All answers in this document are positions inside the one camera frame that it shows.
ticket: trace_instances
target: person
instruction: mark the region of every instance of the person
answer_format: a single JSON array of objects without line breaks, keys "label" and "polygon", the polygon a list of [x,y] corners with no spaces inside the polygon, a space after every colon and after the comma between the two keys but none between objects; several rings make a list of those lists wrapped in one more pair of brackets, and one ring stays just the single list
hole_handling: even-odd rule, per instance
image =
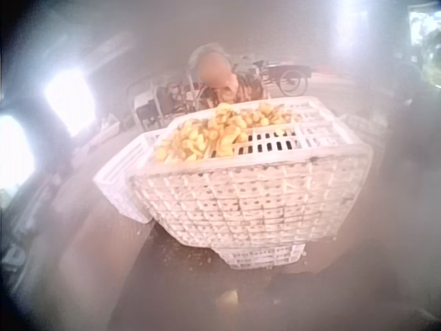
[{"label": "person", "polygon": [[269,94],[259,78],[232,70],[227,54],[217,44],[201,46],[190,57],[199,78],[207,85],[198,98],[200,110],[220,103],[240,103],[268,99]]}]

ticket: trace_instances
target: bright window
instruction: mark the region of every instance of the bright window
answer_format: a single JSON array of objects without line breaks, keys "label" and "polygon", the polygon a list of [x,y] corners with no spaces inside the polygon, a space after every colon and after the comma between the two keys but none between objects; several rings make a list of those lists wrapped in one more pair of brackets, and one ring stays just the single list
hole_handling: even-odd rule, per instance
[{"label": "bright window", "polygon": [[47,86],[45,95],[71,136],[94,122],[94,98],[79,70],[58,74]]},{"label": "bright window", "polygon": [[0,117],[0,188],[14,190],[34,169],[23,128],[11,116]]}]

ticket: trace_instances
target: plaid shirt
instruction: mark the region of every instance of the plaid shirt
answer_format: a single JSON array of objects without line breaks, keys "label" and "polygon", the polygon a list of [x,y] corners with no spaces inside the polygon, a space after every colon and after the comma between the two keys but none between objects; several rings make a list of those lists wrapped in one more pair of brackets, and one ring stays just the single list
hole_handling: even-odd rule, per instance
[{"label": "plaid shirt", "polygon": [[222,102],[231,104],[269,98],[266,89],[259,79],[251,75],[236,75],[238,89],[235,95],[232,94],[229,88],[206,87],[199,97],[200,109],[214,108]]}]

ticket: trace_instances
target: debris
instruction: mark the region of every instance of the debris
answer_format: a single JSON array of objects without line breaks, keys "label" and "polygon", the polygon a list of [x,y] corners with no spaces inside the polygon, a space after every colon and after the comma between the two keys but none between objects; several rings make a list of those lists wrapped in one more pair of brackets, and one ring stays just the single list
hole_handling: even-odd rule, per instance
[{"label": "debris", "polygon": [[216,299],[218,307],[233,307],[238,305],[238,302],[237,290],[226,291]]}]

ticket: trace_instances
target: worker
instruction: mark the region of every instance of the worker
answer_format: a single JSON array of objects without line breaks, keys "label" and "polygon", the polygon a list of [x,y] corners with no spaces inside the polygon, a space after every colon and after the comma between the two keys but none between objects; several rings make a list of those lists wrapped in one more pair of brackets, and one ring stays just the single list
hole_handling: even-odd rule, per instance
[{"label": "worker", "polygon": [[201,110],[216,107],[220,103],[269,98],[260,79],[233,72],[228,56],[217,44],[208,44],[195,50],[189,64],[197,68],[199,78],[207,84],[198,98]]}]

